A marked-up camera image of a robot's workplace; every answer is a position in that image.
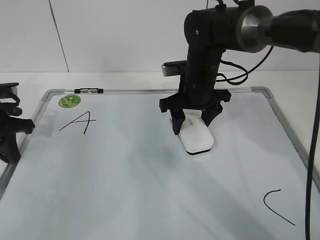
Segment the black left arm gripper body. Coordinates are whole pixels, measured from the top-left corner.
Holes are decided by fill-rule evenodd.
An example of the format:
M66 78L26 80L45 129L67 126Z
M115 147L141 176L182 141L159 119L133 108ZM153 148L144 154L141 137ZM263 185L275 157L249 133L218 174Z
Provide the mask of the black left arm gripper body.
M19 116L23 113L19 108L20 100L15 102L0 103L0 136L12 135L15 133L31 134L35 128L32 119L22 119Z

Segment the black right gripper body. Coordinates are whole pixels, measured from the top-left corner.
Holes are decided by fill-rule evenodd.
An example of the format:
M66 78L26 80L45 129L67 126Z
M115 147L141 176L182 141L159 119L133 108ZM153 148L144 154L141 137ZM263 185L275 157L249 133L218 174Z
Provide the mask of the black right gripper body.
M220 104L214 93L222 55L221 47L208 47L196 50L189 47L185 74L179 75L178 93L159 101L160 111L170 109L205 110Z

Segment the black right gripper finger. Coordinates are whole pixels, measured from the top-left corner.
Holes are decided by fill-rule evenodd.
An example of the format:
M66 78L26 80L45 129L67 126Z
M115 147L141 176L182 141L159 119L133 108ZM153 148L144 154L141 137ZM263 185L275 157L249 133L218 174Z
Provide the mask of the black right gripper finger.
M211 122L216 118L219 114L221 114L223 111L222 105L214 104L204 110L202 110L201 113L201 119L203 120L204 124L208 127Z
M180 133L182 124L184 123L186 116L183 109L170 109L172 129L175 135Z

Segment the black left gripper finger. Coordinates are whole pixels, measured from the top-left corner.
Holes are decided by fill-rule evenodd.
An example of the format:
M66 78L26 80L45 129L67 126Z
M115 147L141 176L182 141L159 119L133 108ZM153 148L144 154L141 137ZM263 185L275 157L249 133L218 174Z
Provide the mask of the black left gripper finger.
M16 133L0 137L0 160L7 164L15 164L21 158Z

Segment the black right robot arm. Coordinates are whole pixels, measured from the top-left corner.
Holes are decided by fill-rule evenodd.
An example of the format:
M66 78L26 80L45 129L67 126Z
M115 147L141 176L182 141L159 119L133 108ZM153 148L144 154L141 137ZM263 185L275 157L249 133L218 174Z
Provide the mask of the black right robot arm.
M258 53L274 46L318 53L319 16L319 11L307 9L274 16L266 6L252 0L239 1L236 7L219 3L190 12L184 21L186 60L162 65L164 76L180 77L178 92L159 101L160 110L171 114L174 133L181 130L185 110L200 110L201 119L208 126L222 112L221 103L230 101L228 90L215 89L225 51Z

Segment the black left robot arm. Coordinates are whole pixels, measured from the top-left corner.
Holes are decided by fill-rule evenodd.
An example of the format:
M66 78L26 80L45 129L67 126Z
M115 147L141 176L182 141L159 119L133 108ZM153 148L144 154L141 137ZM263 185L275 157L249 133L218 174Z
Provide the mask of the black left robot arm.
M34 119L22 119L23 110L19 107L21 102L18 97L17 86L18 82L2 83L0 85L0 98L12 99L13 102L0 103L0 160L7 164L16 164L21 159L22 151L17 144L17 133L31 135L36 128ZM80 95L93 94L103 95L107 90L102 88L75 88L72 90L66 89L50 89L45 92L42 100L47 102L55 95L64 95L59 101L59 106L65 109L73 108L81 103Z

